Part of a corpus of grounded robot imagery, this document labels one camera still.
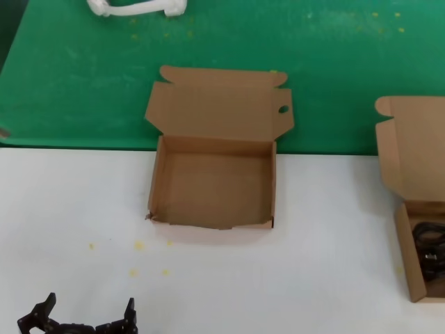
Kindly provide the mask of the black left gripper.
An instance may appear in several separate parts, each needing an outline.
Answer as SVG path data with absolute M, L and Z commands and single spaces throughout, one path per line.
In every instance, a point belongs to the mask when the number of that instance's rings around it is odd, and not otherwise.
M 32 311 L 17 320 L 21 334 L 30 334 L 37 328 L 50 333 L 57 328 L 58 334 L 138 334 L 134 298 L 130 298 L 124 312 L 124 318 L 96 328 L 85 324 L 59 324 L 49 317 L 56 304 L 56 294 L 51 292 L 45 301 L 37 303 Z

